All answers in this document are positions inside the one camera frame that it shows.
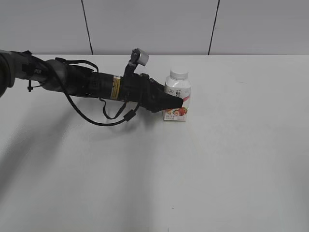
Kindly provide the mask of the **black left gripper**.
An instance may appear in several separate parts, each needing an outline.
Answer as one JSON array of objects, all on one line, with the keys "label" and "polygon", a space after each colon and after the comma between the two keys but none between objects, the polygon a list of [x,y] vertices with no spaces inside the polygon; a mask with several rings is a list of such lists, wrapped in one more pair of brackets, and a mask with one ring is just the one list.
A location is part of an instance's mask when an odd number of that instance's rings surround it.
[{"label": "black left gripper", "polygon": [[119,100],[139,103],[152,113],[181,108],[183,99],[164,92],[164,86],[147,74],[121,77]]}]

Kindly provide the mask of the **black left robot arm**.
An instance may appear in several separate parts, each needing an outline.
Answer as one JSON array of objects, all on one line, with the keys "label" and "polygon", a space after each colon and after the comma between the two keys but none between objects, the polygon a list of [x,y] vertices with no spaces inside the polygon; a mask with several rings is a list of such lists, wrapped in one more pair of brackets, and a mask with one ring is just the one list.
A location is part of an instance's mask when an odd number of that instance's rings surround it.
[{"label": "black left robot arm", "polygon": [[145,66],[149,56],[135,48],[125,68],[118,76],[98,71],[97,65],[87,60],[55,58],[43,61],[31,52],[0,52],[0,81],[3,90],[14,85],[15,79],[31,80],[49,91],[70,96],[136,102],[152,113],[180,108],[183,99],[167,94],[164,86],[149,75],[136,74],[138,65]]}]

